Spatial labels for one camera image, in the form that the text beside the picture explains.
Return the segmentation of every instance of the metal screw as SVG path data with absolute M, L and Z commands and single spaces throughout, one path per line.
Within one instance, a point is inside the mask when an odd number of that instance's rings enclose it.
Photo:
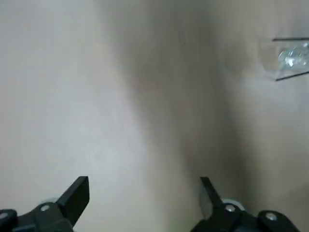
M 267 214 L 266 214 L 266 217 L 267 217 L 269 220 L 271 220 L 271 221 L 277 220 L 277 216 L 274 215 L 273 213 L 267 213 Z
M 1 213 L 0 214 L 0 219 L 4 219 L 8 216 L 9 214 L 8 213 Z
M 232 204 L 228 204 L 225 209 L 228 211 L 228 212 L 234 212 L 236 209 L 235 207 L 232 205 Z
M 41 207 L 41 211 L 46 211 L 46 210 L 48 210 L 49 209 L 49 205 L 43 205 L 42 207 Z

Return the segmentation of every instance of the black plastic part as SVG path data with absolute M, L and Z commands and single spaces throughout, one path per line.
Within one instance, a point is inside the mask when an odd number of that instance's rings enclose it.
M 287 79 L 291 79 L 291 78 L 294 78 L 294 77 L 303 76 L 303 75 L 307 75 L 307 74 L 309 74 L 309 71 L 308 72 L 301 72 L 301 73 L 297 73 L 297 74 L 293 74 L 293 75 L 285 76 L 285 77 L 281 77 L 281 78 L 277 78 L 276 81 L 283 81 L 283 80 L 287 80 Z
M 0 210 L 0 232 L 73 232 L 73 226 L 89 202 L 88 177 L 81 176 L 56 203 L 38 205 L 29 213 L 17 216 L 11 209 Z
M 65 218 L 74 226 L 89 202 L 89 180 L 80 176 L 57 200 Z
M 212 206 L 217 206 L 223 204 L 221 197 L 217 193 L 216 189 L 212 185 L 208 177 L 201 177 L 203 188 L 206 190 L 208 197 L 212 203 Z
M 201 220 L 191 232 L 299 232 L 296 226 L 283 214 L 276 211 L 261 211 L 258 217 L 240 210 L 236 205 L 223 203 L 210 180 L 201 178 L 203 188 L 209 195 L 212 204 L 212 215 Z M 267 213 L 273 213 L 277 218 L 270 220 Z
M 286 42 L 286 41 L 309 41 L 308 37 L 295 37 L 295 38 L 274 38 L 273 42 Z

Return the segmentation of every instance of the white wall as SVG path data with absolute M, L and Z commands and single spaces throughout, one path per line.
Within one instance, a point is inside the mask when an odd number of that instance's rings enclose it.
M 307 228 L 307 80 L 272 82 L 256 60 L 260 38 L 306 31 L 306 6 L 2 1 L 0 207 L 88 175 L 77 231 L 186 232 L 207 175 Z
M 250 180 L 250 207 L 282 211 L 301 231 L 308 230 L 308 77 L 271 81 L 258 47 L 276 36 L 308 37 L 309 4 L 210 0 L 207 5 L 241 164 Z
M 27 212 L 88 175 L 77 231 L 185 232 L 198 222 L 196 178 L 161 90 L 182 74 L 172 7 L 0 3 L 2 208 Z

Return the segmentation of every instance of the transparent plastic object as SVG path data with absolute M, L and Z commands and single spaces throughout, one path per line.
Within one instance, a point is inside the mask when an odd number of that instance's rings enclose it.
M 259 57 L 274 80 L 309 72 L 309 41 L 261 41 Z

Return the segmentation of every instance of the beige surface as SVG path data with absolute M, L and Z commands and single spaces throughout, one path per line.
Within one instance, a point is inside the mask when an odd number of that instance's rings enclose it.
M 308 81 L 270 81 L 256 49 L 306 35 L 291 2 L 1 1 L 0 206 L 88 175 L 77 231 L 186 232 L 208 175 L 307 230 Z

